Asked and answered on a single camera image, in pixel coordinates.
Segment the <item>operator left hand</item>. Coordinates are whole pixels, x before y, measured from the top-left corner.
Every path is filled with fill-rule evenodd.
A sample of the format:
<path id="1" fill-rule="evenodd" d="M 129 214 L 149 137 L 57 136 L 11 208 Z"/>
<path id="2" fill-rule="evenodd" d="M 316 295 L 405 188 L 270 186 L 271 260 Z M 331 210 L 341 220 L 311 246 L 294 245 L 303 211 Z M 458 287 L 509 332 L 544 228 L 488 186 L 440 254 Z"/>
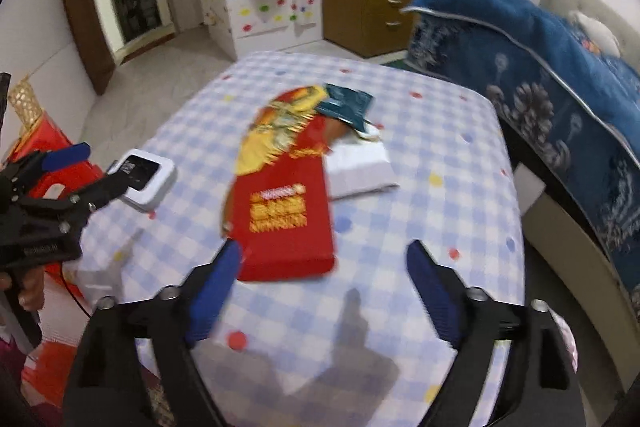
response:
<path id="1" fill-rule="evenodd" d="M 40 311 L 44 305 L 44 268 L 27 270 L 21 278 L 18 302 L 29 312 Z"/>

